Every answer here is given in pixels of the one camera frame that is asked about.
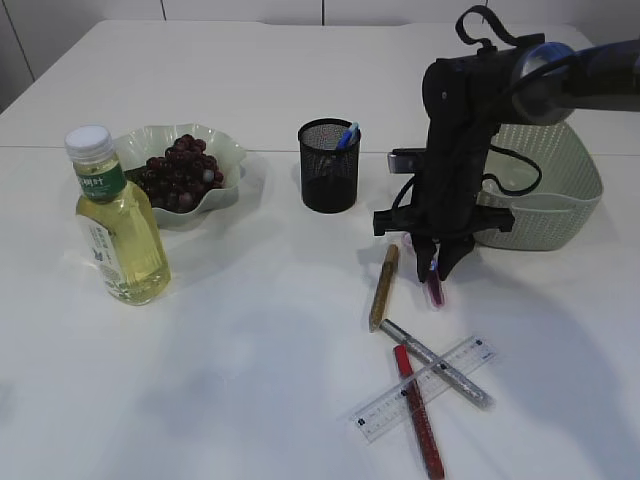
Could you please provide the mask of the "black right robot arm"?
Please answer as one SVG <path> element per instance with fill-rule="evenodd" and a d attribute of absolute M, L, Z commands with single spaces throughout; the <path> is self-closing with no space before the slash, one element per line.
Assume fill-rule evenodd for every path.
<path fill-rule="evenodd" d="M 425 72 L 426 146 L 389 152 L 389 169 L 411 177 L 388 210 L 374 214 L 377 236 L 407 232 L 419 281 L 446 279 L 475 247 L 477 232 L 508 232 L 507 208 L 477 202 L 493 137 L 504 124 L 554 125 L 574 110 L 639 109 L 639 42 L 578 52 L 557 43 L 438 59 Z"/>

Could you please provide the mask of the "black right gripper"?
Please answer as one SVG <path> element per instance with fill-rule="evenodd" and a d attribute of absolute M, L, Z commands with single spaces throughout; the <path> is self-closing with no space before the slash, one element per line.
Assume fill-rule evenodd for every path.
<path fill-rule="evenodd" d="M 400 205 L 414 184 L 405 184 L 396 194 L 388 210 L 373 214 L 373 233 L 376 237 L 390 232 L 407 232 L 412 235 L 412 248 L 416 256 L 416 271 L 420 283 L 425 283 L 431 273 L 446 279 L 454 267 L 475 248 L 474 242 L 442 242 L 472 236 L 475 233 L 497 229 L 510 232 L 515 224 L 509 208 L 491 207 L 478 203 L 483 185 L 474 195 L 463 195 L 451 202 L 427 208 L 421 203 L 422 187 L 418 195 L 407 205 Z"/>

